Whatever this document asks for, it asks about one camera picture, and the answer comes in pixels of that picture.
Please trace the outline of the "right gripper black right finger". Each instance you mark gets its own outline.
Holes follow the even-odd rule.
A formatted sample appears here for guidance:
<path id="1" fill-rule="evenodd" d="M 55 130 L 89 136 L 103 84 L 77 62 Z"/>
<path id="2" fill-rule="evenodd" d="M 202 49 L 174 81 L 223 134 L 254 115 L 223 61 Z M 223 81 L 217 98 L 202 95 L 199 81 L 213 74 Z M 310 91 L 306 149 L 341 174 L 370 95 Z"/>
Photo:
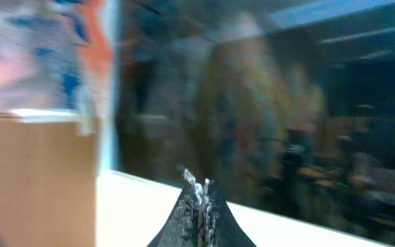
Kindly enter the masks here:
<path id="1" fill-rule="evenodd" d="M 203 201 L 204 246 L 256 247 L 237 223 L 217 183 L 206 179 Z"/>

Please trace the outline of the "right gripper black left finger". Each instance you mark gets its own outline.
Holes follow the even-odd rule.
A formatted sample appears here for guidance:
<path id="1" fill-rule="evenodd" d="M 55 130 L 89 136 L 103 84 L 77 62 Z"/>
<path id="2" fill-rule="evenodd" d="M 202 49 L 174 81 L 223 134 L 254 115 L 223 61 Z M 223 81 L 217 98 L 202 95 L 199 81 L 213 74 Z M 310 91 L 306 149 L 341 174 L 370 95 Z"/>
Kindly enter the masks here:
<path id="1" fill-rule="evenodd" d="M 198 247 L 199 218 L 203 203 L 203 187 L 185 168 L 187 184 L 182 188 L 167 221 L 147 247 Z"/>

